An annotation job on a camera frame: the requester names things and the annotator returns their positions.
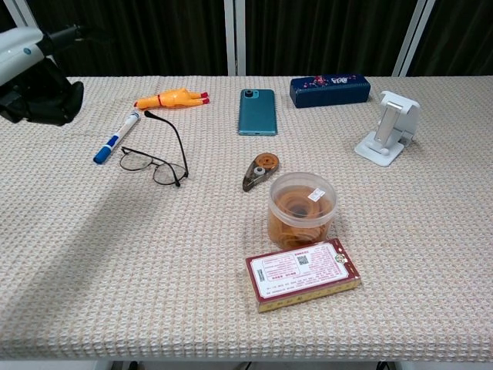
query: table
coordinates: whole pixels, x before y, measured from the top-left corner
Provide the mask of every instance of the table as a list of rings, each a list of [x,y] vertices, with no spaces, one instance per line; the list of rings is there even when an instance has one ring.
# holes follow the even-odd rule
[[[0,358],[270,358],[493,361],[493,77],[369,78],[367,103],[296,109],[288,77],[81,78],[64,127],[0,126]],[[156,109],[182,137],[190,177],[93,156],[136,98],[185,86],[211,104]],[[279,135],[236,134],[242,88],[274,89]],[[388,168],[354,153],[382,90],[423,109]],[[180,163],[165,123],[123,144]],[[273,179],[244,193],[253,158],[335,187],[359,288],[258,314],[245,258],[267,236]]]

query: teal phone case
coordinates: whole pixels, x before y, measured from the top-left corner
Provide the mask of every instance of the teal phone case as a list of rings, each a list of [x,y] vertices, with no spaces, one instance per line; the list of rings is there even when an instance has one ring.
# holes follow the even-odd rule
[[[276,135],[276,102],[270,89],[244,89],[240,96],[240,135]]]

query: glasses lens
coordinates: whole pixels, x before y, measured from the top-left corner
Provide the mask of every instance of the glasses lens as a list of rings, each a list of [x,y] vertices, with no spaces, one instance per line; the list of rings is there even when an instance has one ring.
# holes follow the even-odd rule
[[[142,154],[130,152],[123,156],[122,160],[120,160],[120,166],[122,166],[125,170],[129,171],[137,171],[142,168],[146,168],[153,161],[152,158],[148,156],[143,156]]]
[[[183,176],[185,176],[185,169],[183,167],[176,164],[172,164],[171,167],[175,170],[176,178],[178,180],[181,180]],[[156,167],[156,171],[154,171],[154,181],[161,185],[171,185],[175,183],[171,168],[169,168],[167,164]]]

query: red and white box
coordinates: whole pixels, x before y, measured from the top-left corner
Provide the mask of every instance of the red and white box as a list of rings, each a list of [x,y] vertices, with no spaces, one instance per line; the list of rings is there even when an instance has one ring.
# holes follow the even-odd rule
[[[259,312],[353,289],[361,277],[339,239],[246,259]]]

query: yellow rubber chicken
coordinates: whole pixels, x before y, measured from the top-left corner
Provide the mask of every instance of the yellow rubber chicken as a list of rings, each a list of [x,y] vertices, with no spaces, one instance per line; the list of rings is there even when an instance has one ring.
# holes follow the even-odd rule
[[[166,90],[159,95],[141,98],[133,106],[139,109],[157,106],[201,106],[209,103],[207,92],[190,92],[187,89]]]

